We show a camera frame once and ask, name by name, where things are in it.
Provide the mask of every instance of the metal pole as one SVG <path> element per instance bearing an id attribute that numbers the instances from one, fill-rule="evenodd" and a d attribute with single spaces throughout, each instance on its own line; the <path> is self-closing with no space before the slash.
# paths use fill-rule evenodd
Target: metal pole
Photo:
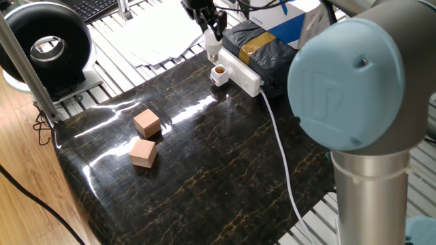
<path id="1" fill-rule="evenodd" d="M 42 85 L 26 54 L 22 51 L 3 14 L 0 15 L 0 44 L 5 49 L 27 86 L 29 86 L 30 91 L 38 102 L 38 106 L 45 112 L 47 119 L 55 123 L 61 117 L 53 105 L 50 95 Z"/>
<path id="2" fill-rule="evenodd" d="M 410 152 L 358 156 L 333 151 L 332 160 L 340 245 L 404 244 Z"/>
<path id="3" fill-rule="evenodd" d="M 129 0 L 118 0 L 118 7 L 118 14 L 124 21 L 128 21 L 133 18 L 130 12 Z"/>

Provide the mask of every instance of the cable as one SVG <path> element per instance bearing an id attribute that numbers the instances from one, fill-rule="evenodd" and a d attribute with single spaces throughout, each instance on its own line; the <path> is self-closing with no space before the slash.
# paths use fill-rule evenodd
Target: cable
<path id="1" fill-rule="evenodd" d="M 337 23 L 336 14 L 334 13 L 333 4 L 328 0 L 321 0 L 321 2 L 326 6 L 326 11 L 328 15 L 328 20 L 330 21 L 330 25 Z"/>
<path id="2" fill-rule="evenodd" d="M 9 180 L 9 182 L 11 182 L 11 184 L 13 184 L 15 186 L 15 188 L 17 188 L 22 194 L 26 195 L 28 198 L 32 199 L 35 203 L 38 203 L 41 207 L 45 208 L 47 211 L 49 211 L 73 236 L 74 238 L 77 240 L 77 242 L 80 245 L 85 245 L 85 243 L 82 241 L 82 239 L 80 238 L 79 235 L 77 235 L 77 233 L 73 230 L 73 228 L 70 227 L 70 225 L 68 225 L 67 221 L 65 221 L 58 213 L 56 213 L 56 211 L 54 211 L 49 205 L 47 205 L 46 203 L 44 203 L 41 199 L 37 198 L 35 195 L 33 195 L 32 193 L 30 193 L 28 190 L 26 190 L 24 187 L 22 187 L 22 185 L 20 183 L 18 183 L 14 177 L 12 177 L 7 171 L 6 169 L 0 165 L 0 172 L 1 174 L 3 174 L 5 176 L 5 178 L 7 180 Z"/>
<path id="3" fill-rule="evenodd" d="M 294 209 L 295 214 L 297 215 L 298 220 L 301 222 L 302 226 L 305 228 L 305 231 L 306 231 L 306 233 L 308 235 L 308 238 L 310 239 L 312 245 L 315 245 L 315 242 L 314 242 L 313 237 L 312 237 L 312 233 L 310 233 L 309 229 L 307 229 L 306 223 L 301 218 L 300 212 L 298 211 L 297 205 L 295 204 L 294 196 L 292 194 L 292 189 L 291 189 L 291 180 L 290 180 L 290 175 L 289 175 L 289 169 L 287 168 L 287 161 L 286 161 L 285 151 L 283 149 L 283 146 L 281 145 L 281 140 L 280 140 L 280 136 L 279 136 L 279 130 L 277 130 L 277 125 L 275 123 L 273 111 L 271 110 L 270 104 L 268 102 L 268 99 L 266 98 L 266 95 L 265 95 L 264 91 L 261 90 L 260 93 L 264 97 L 266 107 L 268 108 L 268 111 L 270 112 L 271 120 L 272 120 L 272 125 L 274 126 L 275 137 L 277 138 L 277 143 L 279 143 L 279 148 L 280 148 L 281 156 L 283 158 L 283 165 L 285 166 L 287 192 L 289 193 L 289 197 L 291 199 L 292 207 Z"/>
<path id="4" fill-rule="evenodd" d="M 425 140 L 426 142 L 428 142 L 428 143 L 436 144 L 436 141 L 434 141 L 434 140 L 432 140 L 432 139 L 425 138 L 424 140 Z"/>
<path id="5" fill-rule="evenodd" d="M 271 1 L 270 3 L 268 3 L 268 4 L 264 5 L 264 6 L 261 6 L 261 7 L 252 6 L 252 5 L 249 5 L 249 4 L 246 4 L 246 3 L 242 2 L 240 0 L 237 0 L 237 1 L 238 1 L 239 4 L 244 5 L 245 7 L 248 7 L 250 12 L 253 12 L 253 11 L 259 11 L 259 10 L 268 10 L 268 9 L 280 6 L 282 4 L 285 4 L 285 3 L 289 2 L 289 1 L 292 1 L 292 0 L 283 0 L 280 3 L 273 4 L 274 2 L 277 1 L 277 0 L 274 0 L 274 1 Z M 220 10 L 230 10 L 230 11 L 235 11 L 235 12 L 241 12 L 242 11 L 242 10 L 231 9 L 231 8 L 228 8 L 228 7 L 219 7 L 219 6 L 215 6 L 215 7 L 217 9 L 220 9 Z"/>
<path id="6" fill-rule="evenodd" d="M 41 143 L 41 131 L 43 130 L 51 130 L 52 128 L 50 127 L 50 125 L 44 120 L 46 118 L 45 113 L 37 106 L 36 102 L 33 102 L 33 106 L 36 107 L 36 109 L 38 109 L 38 112 L 40 112 L 38 114 L 38 116 L 35 119 L 35 124 L 32 125 L 33 130 L 38 131 L 38 143 L 40 143 L 40 146 L 45 146 L 46 144 L 50 143 L 51 138 L 49 137 L 46 143 Z"/>

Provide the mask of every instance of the wooden block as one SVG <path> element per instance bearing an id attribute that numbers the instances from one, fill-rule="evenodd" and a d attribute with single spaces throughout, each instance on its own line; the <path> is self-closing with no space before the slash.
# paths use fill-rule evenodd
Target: wooden block
<path id="1" fill-rule="evenodd" d="M 134 121 L 136 129 L 145 138 L 148 138 L 161 130 L 161 121 L 150 109 L 135 116 Z"/>
<path id="2" fill-rule="evenodd" d="M 136 166 L 151 168 L 157 154 L 156 144 L 148 140 L 136 141 L 129 153 L 131 163 Z"/>

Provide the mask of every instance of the marble table surface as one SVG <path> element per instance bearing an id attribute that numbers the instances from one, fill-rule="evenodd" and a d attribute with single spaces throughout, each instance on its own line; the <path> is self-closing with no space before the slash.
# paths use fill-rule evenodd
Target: marble table surface
<path id="1" fill-rule="evenodd" d="M 274 244 L 296 222 L 262 96 L 209 80 L 203 52 L 54 127 L 62 170 L 102 244 Z M 333 185 L 327 150 L 270 101 L 302 214 Z M 161 133 L 151 169 L 129 160 L 133 117 L 151 109 Z"/>

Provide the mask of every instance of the white power strip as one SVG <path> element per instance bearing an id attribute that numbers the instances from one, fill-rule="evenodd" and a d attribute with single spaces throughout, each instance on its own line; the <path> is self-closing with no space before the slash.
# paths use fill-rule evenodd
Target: white power strip
<path id="1" fill-rule="evenodd" d="M 251 97 L 259 95 L 260 85 L 263 85 L 262 78 L 231 52 L 222 48 L 219 51 L 218 62 L 215 64 L 225 66 L 229 71 L 230 79 Z"/>

